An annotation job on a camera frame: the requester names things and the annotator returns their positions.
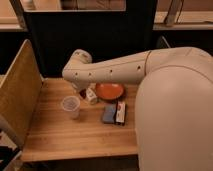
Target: wooden table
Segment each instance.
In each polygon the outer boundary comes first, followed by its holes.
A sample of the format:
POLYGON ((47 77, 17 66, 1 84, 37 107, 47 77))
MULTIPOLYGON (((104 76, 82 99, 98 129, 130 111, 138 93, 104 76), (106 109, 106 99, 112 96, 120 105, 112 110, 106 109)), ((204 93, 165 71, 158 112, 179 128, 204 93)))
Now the wooden table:
POLYGON ((21 160, 24 162, 137 154, 134 102, 137 86, 125 86, 125 126, 103 124, 105 102, 81 100, 80 117, 61 109, 65 96, 77 95, 63 79, 45 79, 33 114, 21 160))

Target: wooden board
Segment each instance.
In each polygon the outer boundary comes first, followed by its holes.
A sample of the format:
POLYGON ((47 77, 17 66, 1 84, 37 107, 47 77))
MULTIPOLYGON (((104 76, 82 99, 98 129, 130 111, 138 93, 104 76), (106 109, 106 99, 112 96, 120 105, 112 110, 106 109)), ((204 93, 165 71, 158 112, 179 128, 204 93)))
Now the wooden board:
POLYGON ((137 154, 134 102, 137 86, 126 88, 125 126, 103 124, 105 102, 81 100, 80 117, 72 120, 61 109, 62 99, 77 95, 63 79, 46 79, 23 149, 24 162, 137 154))
POLYGON ((26 40, 0 83, 0 128, 22 147, 42 82, 26 40))
POLYGON ((3 80, 3 78, 4 78, 4 75, 0 75, 0 83, 3 80))

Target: small cup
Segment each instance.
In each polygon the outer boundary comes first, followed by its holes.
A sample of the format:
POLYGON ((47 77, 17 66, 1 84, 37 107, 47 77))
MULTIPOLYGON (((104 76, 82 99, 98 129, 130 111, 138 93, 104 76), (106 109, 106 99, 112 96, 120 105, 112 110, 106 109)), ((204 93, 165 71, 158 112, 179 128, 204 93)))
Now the small cup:
POLYGON ((67 96, 61 102, 61 107, 68 112, 71 119, 77 119, 79 116, 80 100, 76 96, 67 96))

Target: plate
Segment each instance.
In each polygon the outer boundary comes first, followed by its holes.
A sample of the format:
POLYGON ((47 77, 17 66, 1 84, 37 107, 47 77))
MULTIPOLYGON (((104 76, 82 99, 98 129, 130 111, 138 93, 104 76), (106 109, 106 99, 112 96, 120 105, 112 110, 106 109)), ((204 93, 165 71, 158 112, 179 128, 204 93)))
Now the plate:
POLYGON ((122 84, 97 83, 95 91, 101 99, 115 100, 124 93, 124 86, 122 84))

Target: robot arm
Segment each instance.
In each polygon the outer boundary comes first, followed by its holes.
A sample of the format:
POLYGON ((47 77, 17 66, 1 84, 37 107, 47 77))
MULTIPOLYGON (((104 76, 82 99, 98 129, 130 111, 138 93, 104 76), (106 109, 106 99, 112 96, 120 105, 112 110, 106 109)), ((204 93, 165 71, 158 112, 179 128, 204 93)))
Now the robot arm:
POLYGON ((62 75, 65 80, 72 82, 78 92, 89 83, 95 82, 139 84, 146 74, 157 67, 180 58, 187 61, 190 58, 186 64, 190 66, 191 58, 197 56, 210 55, 200 49, 186 47, 141 52, 91 64, 92 57, 88 52, 76 50, 64 67, 62 75))
POLYGON ((213 170, 213 59, 197 48, 142 52, 91 64, 77 50, 63 77, 88 83, 140 84, 135 130, 141 170, 213 170))

